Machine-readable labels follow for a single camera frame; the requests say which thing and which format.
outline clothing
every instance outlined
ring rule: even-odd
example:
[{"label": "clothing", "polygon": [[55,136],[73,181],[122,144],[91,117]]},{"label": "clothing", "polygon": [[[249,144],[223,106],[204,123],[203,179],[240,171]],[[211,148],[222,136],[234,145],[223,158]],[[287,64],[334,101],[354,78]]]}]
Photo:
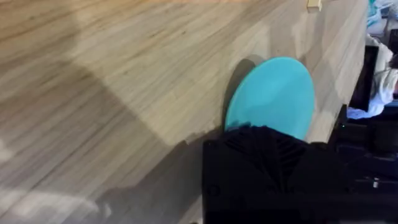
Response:
[{"label": "clothing", "polygon": [[366,45],[379,47],[379,54],[377,55],[376,68],[373,76],[369,110],[363,111],[349,107],[347,109],[347,117],[351,119],[371,118],[381,114],[384,110],[384,105],[393,101],[394,90],[398,81],[398,71],[391,69],[389,66],[389,62],[393,57],[391,50],[370,35],[366,37]]}]

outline small wooden block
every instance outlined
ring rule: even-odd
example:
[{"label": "small wooden block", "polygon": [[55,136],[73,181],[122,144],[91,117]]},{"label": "small wooden block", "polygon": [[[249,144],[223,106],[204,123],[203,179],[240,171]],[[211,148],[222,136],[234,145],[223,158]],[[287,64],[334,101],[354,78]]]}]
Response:
[{"label": "small wooden block", "polygon": [[308,0],[307,9],[309,13],[320,12],[322,10],[322,0]]}]

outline wood grain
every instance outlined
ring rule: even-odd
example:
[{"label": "wood grain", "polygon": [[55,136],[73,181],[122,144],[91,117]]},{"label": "wood grain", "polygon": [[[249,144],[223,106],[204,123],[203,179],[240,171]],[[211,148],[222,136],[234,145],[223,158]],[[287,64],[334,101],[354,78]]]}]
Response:
[{"label": "wood grain", "polygon": [[240,62],[301,60],[316,90],[307,140],[326,141],[363,62],[366,7],[0,1],[0,223],[196,220],[201,142],[234,71],[254,66]]}]

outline black furniture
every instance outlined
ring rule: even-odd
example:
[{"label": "black furniture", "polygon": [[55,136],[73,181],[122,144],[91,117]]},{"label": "black furniture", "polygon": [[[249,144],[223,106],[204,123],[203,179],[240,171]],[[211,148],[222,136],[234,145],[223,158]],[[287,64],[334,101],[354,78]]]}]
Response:
[{"label": "black furniture", "polygon": [[352,108],[368,111],[371,99],[374,69],[376,67],[379,47],[365,46],[364,65],[349,103]]}]

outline white fabric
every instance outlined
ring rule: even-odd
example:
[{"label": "white fabric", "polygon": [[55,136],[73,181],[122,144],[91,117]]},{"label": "white fabric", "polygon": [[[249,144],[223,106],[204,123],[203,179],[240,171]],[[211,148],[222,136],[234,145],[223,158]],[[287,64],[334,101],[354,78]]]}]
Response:
[{"label": "white fabric", "polygon": [[389,62],[393,53],[387,46],[379,43],[370,35],[366,37],[366,45],[379,47],[379,55],[376,60],[375,74],[373,77],[371,100],[369,102],[369,110],[363,111],[356,108],[348,108],[347,117],[351,119],[371,118],[381,114],[384,105],[393,101],[395,85],[398,81],[398,72],[389,67]]}]

